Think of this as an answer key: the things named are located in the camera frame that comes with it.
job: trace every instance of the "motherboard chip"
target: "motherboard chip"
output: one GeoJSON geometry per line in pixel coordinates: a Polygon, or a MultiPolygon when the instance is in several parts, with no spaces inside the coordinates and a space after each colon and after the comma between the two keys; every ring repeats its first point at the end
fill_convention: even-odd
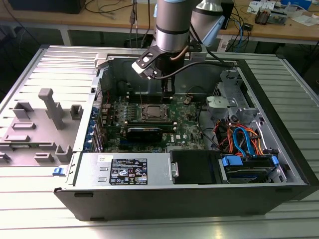
{"type": "Polygon", "coordinates": [[[146,114],[151,117],[161,117],[160,106],[147,106],[146,114]]]}

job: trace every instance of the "blue drive bracket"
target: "blue drive bracket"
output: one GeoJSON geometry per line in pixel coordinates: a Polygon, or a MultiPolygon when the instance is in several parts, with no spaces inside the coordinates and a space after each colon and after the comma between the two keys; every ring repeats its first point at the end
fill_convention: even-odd
{"type": "Polygon", "coordinates": [[[235,155],[228,155],[222,158],[222,162],[224,167],[226,166],[241,166],[243,165],[243,161],[241,157],[235,155]]]}

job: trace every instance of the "black cable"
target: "black cable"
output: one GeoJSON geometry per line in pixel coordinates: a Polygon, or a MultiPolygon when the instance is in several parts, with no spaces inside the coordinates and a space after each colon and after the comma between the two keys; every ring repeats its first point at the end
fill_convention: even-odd
{"type": "MultiPolygon", "coordinates": [[[[238,21],[239,21],[239,24],[242,26],[245,22],[244,22],[244,19],[239,15],[239,12],[238,12],[238,9],[234,6],[234,9],[236,10],[237,14],[235,13],[231,13],[232,15],[238,17],[238,21]]],[[[240,29],[238,29],[238,34],[236,35],[236,38],[234,39],[234,41],[232,42],[232,44],[229,45],[228,49],[226,49],[225,51],[228,52],[230,48],[232,48],[232,50],[234,50],[234,44],[237,40],[237,38],[239,37],[239,34],[240,34],[240,29]]]]}
{"type": "Polygon", "coordinates": [[[4,0],[2,0],[4,7],[6,8],[6,10],[8,11],[8,13],[11,15],[11,17],[33,38],[33,40],[38,44],[41,45],[37,39],[35,39],[35,37],[21,24],[21,22],[18,21],[18,19],[16,19],[13,14],[9,11],[8,7],[5,5],[4,0]]]}
{"type": "Polygon", "coordinates": [[[143,39],[142,39],[142,42],[141,42],[141,48],[144,47],[144,43],[145,43],[145,38],[148,34],[148,32],[150,31],[150,28],[151,28],[151,4],[150,4],[150,0],[148,0],[148,15],[149,15],[149,26],[148,26],[148,29],[147,31],[145,32],[144,36],[143,36],[143,39]]]}
{"type": "Polygon", "coordinates": [[[118,0],[118,2],[117,2],[117,3],[112,3],[112,4],[105,4],[105,5],[102,5],[102,6],[100,6],[100,9],[99,9],[99,10],[101,10],[101,8],[106,7],[106,6],[115,6],[115,5],[119,4],[120,2],[121,2],[121,0],[118,0]]]}
{"type": "Polygon", "coordinates": [[[317,44],[315,45],[314,49],[310,52],[309,57],[311,57],[311,56],[314,54],[316,48],[318,47],[318,44],[319,44],[319,41],[318,41],[317,44]]]}
{"type": "Polygon", "coordinates": [[[133,28],[133,25],[131,24],[131,27],[130,27],[130,33],[129,33],[129,38],[130,38],[130,48],[132,48],[132,28],[133,28]]]}
{"type": "Polygon", "coordinates": [[[199,128],[199,130],[202,132],[203,136],[205,136],[215,147],[218,147],[218,145],[217,145],[210,137],[208,137],[207,134],[204,133],[204,131],[202,130],[202,128],[201,128],[201,126],[200,126],[200,118],[199,118],[199,117],[200,117],[201,111],[203,110],[204,104],[206,104],[206,102],[204,102],[204,103],[201,105],[201,107],[200,107],[200,109],[199,109],[199,112],[198,112],[198,116],[197,116],[198,128],[199,128]]]}
{"type": "Polygon", "coordinates": [[[220,67],[225,67],[225,64],[222,64],[222,63],[218,63],[218,62],[212,62],[212,61],[197,61],[197,62],[192,62],[192,63],[189,63],[188,65],[185,65],[181,68],[179,68],[178,70],[176,70],[175,72],[167,75],[167,76],[162,76],[162,77],[157,77],[155,75],[152,75],[152,76],[148,76],[148,77],[151,77],[152,79],[156,79],[156,80],[164,80],[164,79],[167,79],[167,78],[170,78],[174,75],[176,75],[177,73],[187,69],[188,67],[191,67],[193,65],[198,65],[198,64],[202,64],[202,65],[213,65],[213,66],[220,66],[220,67]]]}
{"type": "Polygon", "coordinates": [[[194,89],[194,88],[199,88],[199,89],[201,89],[205,94],[209,95],[209,93],[207,93],[207,91],[206,91],[203,87],[201,87],[201,86],[192,86],[192,87],[190,87],[190,88],[187,90],[186,95],[188,95],[189,92],[190,92],[190,90],[192,90],[192,89],[194,89]]]}
{"type": "MultiPolygon", "coordinates": [[[[193,24],[191,24],[191,23],[190,23],[190,28],[192,29],[192,31],[193,31],[195,37],[197,38],[197,41],[198,41],[200,44],[203,44],[203,42],[202,42],[201,39],[199,38],[197,32],[195,31],[195,28],[194,28],[193,24]]],[[[225,61],[223,61],[222,59],[220,59],[219,57],[217,57],[215,54],[213,54],[213,53],[212,53],[211,51],[209,51],[207,48],[206,48],[206,51],[207,51],[207,53],[208,53],[209,55],[211,55],[211,56],[212,56],[213,58],[215,58],[217,61],[219,61],[219,62],[221,62],[221,63],[227,65],[228,67],[229,67],[229,66],[233,66],[233,65],[231,65],[230,63],[226,63],[225,61]]]]}
{"type": "Polygon", "coordinates": [[[8,92],[5,92],[5,91],[2,90],[2,89],[0,89],[0,92],[3,93],[3,94],[5,94],[5,95],[8,94],[8,92]]]}
{"type": "Polygon", "coordinates": [[[138,3],[137,0],[133,0],[135,5],[135,21],[136,21],[136,48],[138,48],[138,3]]]}
{"type": "Polygon", "coordinates": [[[89,2],[87,2],[85,5],[84,5],[84,8],[89,11],[89,12],[92,12],[92,13],[108,13],[108,12],[113,12],[113,11],[117,11],[117,10],[120,10],[120,9],[123,9],[123,8],[126,8],[126,7],[129,7],[129,6],[132,6],[133,4],[130,4],[130,5],[126,5],[126,6],[122,6],[122,7],[119,7],[117,9],[113,9],[113,10],[110,10],[110,11],[103,11],[103,10],[99,10],[99,11],[92,11],[88,8],[88,5],[93,2],[95,0],[90,0],[89,2]]]}
{"type": "Polygon", "coordinates": [[[234,47],[238,47],[238,48],[245,47],[245,49],[246,49],[246,47],[247,47],[247,45],[248,45],[248,42],[249,42],[249,37],[250,37],[250,35],[251,35],[251,32],[250,32],[250,31],[248,31],[248,30],[246,30],[246,31],[247,31],[248,36],[246,37],[246,39],[244,39],[244,40],[241,42],[241,46],[238,47],[239,42],[238,42],[236,45],[234,45],[234,43],[233,43],[233,44],[232,44],[232,48],[234,48],[234,47]]]}
{"type": "MultiPolygon", "coordinates": [[[[241,23],[241,21],[243,21],[243,18],[238,16],[239,17],[239,24],[242,26],[243,23],[241,23]]],[[[239,37],[239,34],[240,34],[240,29],[238,29],[238,34],[236,35],[236,38],[234,39],[234,41],[228,46],[228,49],[226,49],[225,51],[228,52],[230,48],[232,48],[232,50],[234,50],[234,44],[237,40],[237,38],[239,37]]]]}
{"type": "Polygon", "coordinates": [[[9,55],[8,52],[6,51],[6,48],[3,47],[3,50],[4,50],[4,53],[6,54],[6,56],[7,56],[7,58],[8,58],[8,60],[7,60],[8,63],[11,65],[11,67],[13,68],[13,70],[17,73],[18,70],[17,70],[17,68],[15,67],[13,61],[11,60],[10,55],[9,55]]]}
{"type": "MultiPolygon", "coordinates": [[[[4,35],[5,37],[10,37],[10,45],[11,45],[13,48],[18,48],[18,46],[15,46],[15,45],[13,44],[13,42],[12,42],[12,41],[15,40],[15,38],[12,38],[10,35],[7,35],[1,28],[0,28],[0,31],[3,33],[3,35],[4,35]]],[[[32,56],[32,57],[34,56],[33,53],[31,53],[31,52],[25,50],[25,49],[22,48],[22,47],[20,47],[20,50],[23,50],[24,52],[30,54],[30,56],[32,56]]],[[[23,55],[21,55],[21,57],[23,57],[23,58],[24,58],[25,60],[27,60],[27,61],[30,61],[29,58],[25,58],[23,55]]]]}

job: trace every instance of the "power supply label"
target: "power supply label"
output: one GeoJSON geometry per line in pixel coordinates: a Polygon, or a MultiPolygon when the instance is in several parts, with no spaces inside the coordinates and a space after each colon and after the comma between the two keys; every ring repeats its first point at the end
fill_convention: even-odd
{"type": "Polygon", "coordinates": [[[148,183],[148,160],[112,159],[111,185],[146,185],[148,183]]]}

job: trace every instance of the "metal bracket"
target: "metal bracket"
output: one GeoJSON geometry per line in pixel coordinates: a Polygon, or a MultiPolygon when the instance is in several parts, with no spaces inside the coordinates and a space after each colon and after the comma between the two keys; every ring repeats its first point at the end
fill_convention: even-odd
{"type": "Polygon", "coordinates": [[[239,108],[236,112],[236,116],[243,124],[250,124],[259,112],[257,108],[239,108]]]}
{"type": "Polygon", "coordinates": [[[94,66],[95,69],[102,69],[108,65],[108,61],[112,59],[108,59],[107,53],[98,53],[94,58],[94,66]]]}
{"type": "Polygon", "coordinates": [[[177,162],[170,163],[170,169],[171,169],[171,175],[173,178],[177,178],[179,176],[178,174],[178,164],[177,162]]]}

